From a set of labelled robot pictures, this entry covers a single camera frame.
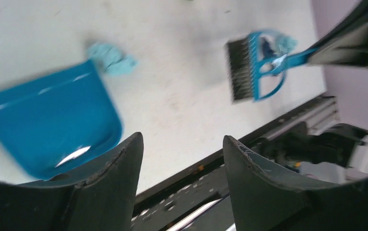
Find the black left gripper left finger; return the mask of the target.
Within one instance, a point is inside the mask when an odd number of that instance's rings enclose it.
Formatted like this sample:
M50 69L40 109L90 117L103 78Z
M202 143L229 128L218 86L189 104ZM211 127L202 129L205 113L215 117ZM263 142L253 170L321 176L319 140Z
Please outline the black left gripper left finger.
M129 230L143 149L143 135L135 132L50 180L0 182L0 231Z

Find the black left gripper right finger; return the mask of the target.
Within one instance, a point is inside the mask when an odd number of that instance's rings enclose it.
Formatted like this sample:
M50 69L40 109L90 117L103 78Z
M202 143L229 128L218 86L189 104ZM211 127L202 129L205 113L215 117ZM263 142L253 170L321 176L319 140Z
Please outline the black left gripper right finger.
M345 184L295 173L232 136L223 154L239 231L368 231L368 178Z

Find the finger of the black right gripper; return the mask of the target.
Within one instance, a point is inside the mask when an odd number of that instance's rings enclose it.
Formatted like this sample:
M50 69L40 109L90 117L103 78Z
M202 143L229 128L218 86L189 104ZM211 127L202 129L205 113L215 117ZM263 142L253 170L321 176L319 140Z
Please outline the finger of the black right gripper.
M320 46L309 64L368 68L368 17L361 17Z
M358 20L368 21L368 0L360 0L359 3L347 14L347 16L341 20L332 30L325 34L317 42L317 47L325 45L327 42L336 38L339 33L342 33L345 29L356 24Z

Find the blue dustpan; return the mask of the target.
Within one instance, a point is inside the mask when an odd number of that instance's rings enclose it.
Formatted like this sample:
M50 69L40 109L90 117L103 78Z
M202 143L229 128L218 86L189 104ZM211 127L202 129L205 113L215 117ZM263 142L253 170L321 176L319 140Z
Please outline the blue dustpan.
M114 148L121 119L93 61L0 91L0 142L47 180Z

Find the blue hand brush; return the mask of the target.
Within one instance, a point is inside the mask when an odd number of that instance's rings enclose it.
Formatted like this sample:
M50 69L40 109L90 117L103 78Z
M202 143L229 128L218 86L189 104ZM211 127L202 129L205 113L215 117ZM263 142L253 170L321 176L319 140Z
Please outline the blue hand brush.
M277 58L262 59L260 38L266 37L274 49L274 40L281 34L284 33L273 29L257 30L225 44L234 102L247 99L256 102L273 96L283 86L287 70L307 64L309 57L317 50L309 48L298 53L293 51L284 55L277 53ZM280 80L271 92L262 94L260 80L267 76L279 76Z

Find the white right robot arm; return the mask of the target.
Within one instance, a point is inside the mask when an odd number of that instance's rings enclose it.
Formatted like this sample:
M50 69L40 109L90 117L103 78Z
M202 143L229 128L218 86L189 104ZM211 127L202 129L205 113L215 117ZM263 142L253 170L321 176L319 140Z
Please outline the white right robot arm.
M310 47L304 64L368 69L368 0L362 0L332 31ZM368 131L337 124L320 135L289 130L277 138L262 138L259 153L286 166L293 162L328 162L347 167Z

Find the light blue scrap right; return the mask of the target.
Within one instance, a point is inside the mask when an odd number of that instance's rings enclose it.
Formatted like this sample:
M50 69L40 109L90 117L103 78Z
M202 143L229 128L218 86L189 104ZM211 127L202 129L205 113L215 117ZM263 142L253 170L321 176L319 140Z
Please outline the light blue scrap right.
M298 40L288 35L278 35L274 40L274 50L279 55L292 52L298 45Z

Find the dark blue paper scrap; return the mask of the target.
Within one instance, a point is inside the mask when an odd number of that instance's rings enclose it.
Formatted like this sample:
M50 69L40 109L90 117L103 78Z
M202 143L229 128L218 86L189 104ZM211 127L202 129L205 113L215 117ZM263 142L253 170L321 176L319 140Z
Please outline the dark blue paper scrap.
M261 37L261 53L262 59L277 58L277 53L272 49L269 40L266 37Z

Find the light blue paper scrap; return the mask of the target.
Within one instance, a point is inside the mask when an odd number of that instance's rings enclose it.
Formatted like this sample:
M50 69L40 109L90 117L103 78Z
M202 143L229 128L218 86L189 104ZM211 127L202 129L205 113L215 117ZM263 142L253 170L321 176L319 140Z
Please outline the light blue paper scrap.
M119 47L105 42L96 42L87 48L87 55L96 66L110 76L131 74L138 61Z

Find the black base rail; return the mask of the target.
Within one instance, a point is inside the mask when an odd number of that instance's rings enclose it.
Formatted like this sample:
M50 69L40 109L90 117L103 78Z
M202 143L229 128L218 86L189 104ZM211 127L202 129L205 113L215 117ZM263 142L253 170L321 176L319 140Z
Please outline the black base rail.
M311 189L328 187L286 168L267 151L318 139L338 122L334 96L315 98L138 196L133 231L300 230L316 211Z

